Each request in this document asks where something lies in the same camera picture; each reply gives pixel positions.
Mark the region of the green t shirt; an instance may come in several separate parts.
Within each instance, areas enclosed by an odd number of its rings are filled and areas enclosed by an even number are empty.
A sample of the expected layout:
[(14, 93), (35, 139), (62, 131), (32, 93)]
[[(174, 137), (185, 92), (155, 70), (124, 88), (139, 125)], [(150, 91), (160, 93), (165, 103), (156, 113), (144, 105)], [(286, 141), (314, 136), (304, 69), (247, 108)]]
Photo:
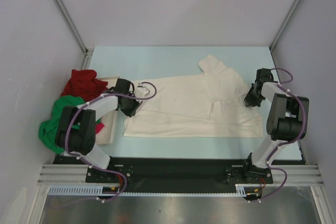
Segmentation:
[(38, 137), (47, 148), (56, 154), (65, 152), (65, 149), (58, 147), (55, 142), (62, 110), (66, 106), (78, 106), (83, 105), (84, 103), (85, 101), (83, 98), (73, 97), (71, 95), (63, 96), (54, 102), (51, 119), (42, 122), (38, 130)]

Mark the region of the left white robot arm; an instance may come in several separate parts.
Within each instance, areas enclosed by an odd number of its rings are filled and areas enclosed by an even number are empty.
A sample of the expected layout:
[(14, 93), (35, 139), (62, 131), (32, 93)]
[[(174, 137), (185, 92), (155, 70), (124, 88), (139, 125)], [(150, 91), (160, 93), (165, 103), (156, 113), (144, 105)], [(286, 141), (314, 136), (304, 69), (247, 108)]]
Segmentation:
[(63, 108), (55, 143), (66, 154), (98, 168), (98, 176), (105, 182), (115, 178), (116, 169), (109, 165), (110, 156), (96, 143), (96, 124), (110, 112), (121, 111), (132, 117), (144, 99), (144, 86), (135, 86), (129, 80), (117, 79), (116, 84), (97, 98), (82, 105)]

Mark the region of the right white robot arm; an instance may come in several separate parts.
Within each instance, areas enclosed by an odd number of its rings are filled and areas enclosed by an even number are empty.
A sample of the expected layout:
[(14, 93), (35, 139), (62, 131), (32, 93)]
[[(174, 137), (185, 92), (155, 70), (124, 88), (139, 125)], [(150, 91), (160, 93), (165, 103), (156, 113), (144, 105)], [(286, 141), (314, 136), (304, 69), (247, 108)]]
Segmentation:
[(293, 94), (276, 81), (272, 69), (257, 70), (255, 82), (244, 98), (246, 107), (260, 107), (261, 102), (271, 102), (266, 121), (267, 136), (261, 145), (249, 154), (242, 169), (243, 179), (254, 183), (261, 173), (270, 169), (274, 158), (286, 146), (305, 137), (308, 126), (310, 101)]

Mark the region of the dark red t shirt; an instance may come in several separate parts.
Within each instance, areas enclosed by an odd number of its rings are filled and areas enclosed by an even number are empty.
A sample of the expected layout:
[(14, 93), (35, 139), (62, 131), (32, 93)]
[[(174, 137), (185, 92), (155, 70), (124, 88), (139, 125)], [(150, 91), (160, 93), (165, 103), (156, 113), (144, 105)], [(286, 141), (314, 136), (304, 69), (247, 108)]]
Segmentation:
[(108, 89), (108, 82), (97, 79), (97, 72), (90, 69), (72, 69), (71, 77), (64, 87), (61, 96), (81, 97), (84, 101), (97, 98)]

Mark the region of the cream white t shirt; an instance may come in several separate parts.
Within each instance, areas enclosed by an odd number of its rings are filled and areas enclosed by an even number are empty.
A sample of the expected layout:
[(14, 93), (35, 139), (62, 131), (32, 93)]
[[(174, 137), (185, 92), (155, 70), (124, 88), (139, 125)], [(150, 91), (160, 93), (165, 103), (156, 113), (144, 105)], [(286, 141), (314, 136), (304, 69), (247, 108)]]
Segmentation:
[(244, 98), (249, 87), (232, 68), (214, 56), (198, 63), (201, 73), (150, 79), (157, 88), (135, 116), (124, 120), (127, 137), (263, 136), (263, 121)]

